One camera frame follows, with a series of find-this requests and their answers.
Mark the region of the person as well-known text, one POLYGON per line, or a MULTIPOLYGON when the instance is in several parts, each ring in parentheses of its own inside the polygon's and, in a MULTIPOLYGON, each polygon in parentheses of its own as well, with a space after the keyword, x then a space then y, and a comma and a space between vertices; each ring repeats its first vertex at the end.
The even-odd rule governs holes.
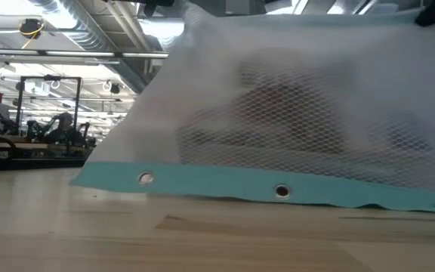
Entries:
POLYGON ((56 118, 58 119, 58 126, 45 136, 45 143, 82 147, 84 145, 84 138, 73 127, 73 116, 70 113, 61 113, 56 118))

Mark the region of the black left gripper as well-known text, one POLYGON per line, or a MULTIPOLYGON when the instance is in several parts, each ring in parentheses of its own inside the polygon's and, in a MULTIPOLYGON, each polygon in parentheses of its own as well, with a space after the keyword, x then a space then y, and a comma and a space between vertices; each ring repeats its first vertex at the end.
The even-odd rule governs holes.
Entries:
POLYGON ((143 12, 147 17, 153 16, 158 6, 171 7, 175 0, 106 0, 112 2, 128 2, 133 4, 144 4, 143 12))

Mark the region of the silver ventilation duct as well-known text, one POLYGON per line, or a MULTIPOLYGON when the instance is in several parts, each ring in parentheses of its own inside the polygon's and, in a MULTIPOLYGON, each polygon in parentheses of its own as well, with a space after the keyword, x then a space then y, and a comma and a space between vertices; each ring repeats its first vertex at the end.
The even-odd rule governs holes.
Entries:
MULTIPOLYGON (((64 35, 83 51, 117 52, 119 49, 78 0, 27 0, 36 7, 42 17, 59 29, 71 29, 64 35)), ((137 70, 130 60, 118 60, 118 64, 104 64, 117 73, 120 79, 135 93, 140 94, 149 80, 137 70)))

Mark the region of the long fluorescent light fixture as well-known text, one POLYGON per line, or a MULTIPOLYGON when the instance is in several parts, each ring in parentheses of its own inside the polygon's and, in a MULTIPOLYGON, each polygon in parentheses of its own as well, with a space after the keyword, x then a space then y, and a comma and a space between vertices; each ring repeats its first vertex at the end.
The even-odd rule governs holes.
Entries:
POLYGON ((43 56, 43 57, 90 57, 90 58, 146 58, 165 59, 168 53, 137 53, 137 52, 109 52, 109 51, 45 51, 26 49, 1 49, 0 55, 14 56, 43 56))

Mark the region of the workbench with robot arms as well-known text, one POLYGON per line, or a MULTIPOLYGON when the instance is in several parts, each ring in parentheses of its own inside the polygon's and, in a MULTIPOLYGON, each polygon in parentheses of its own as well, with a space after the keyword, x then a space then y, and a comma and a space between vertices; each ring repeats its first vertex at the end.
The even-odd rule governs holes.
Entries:
POLYGON ((45 136, 58 126, 56 116, 45 124, 29 120, 26 122, 26 129, 21 131, 14 120, 5 118, 0 113, 0 159, 86 159, 97 143, 96 138, 88 134, 91 126, 88 122, 76 127, 84 138, 82 147, 45 143, 45 136))

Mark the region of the white mesh pouch teal trim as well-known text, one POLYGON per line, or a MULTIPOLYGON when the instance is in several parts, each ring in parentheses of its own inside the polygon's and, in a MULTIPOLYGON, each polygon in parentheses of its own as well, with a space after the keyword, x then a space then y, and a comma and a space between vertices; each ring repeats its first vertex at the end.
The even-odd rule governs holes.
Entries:
POLYGON ((74 185, 435 212, 435 25, 420 10, 182 11, 162 68, 74 185))

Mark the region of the black frame rig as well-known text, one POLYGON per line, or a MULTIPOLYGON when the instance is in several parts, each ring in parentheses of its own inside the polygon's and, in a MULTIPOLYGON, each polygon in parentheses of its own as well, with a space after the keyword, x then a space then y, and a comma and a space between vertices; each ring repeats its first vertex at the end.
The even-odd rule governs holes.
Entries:
POLYGON ((74 115, 73 115, 73 128, 76 129, 78 124, 78 113, 79 113, 79 101, 80 101, 80 94, 82 90, 82 77, 72 77, 72 76, 55 76, 47 74, 45 76, 21 76, 20 81, 17 83, 17 90, 18 90, 18 97, 17 97, 17 113, 16 113, 16 119, 15 122, 17 124, 17 127, 19 128, 21 125, 21 116, 23 113, 22 105, 23 105, 23 93, 25 91, 26 87, 26 80, 29 79, 38 79, 42 81, 55 81, 60 82, 61 80, 68 79, 72 81, 77 82, 77 89, 76 89, 76 95, 73 98, 75 102, 75 109, 74 109, 74 115))

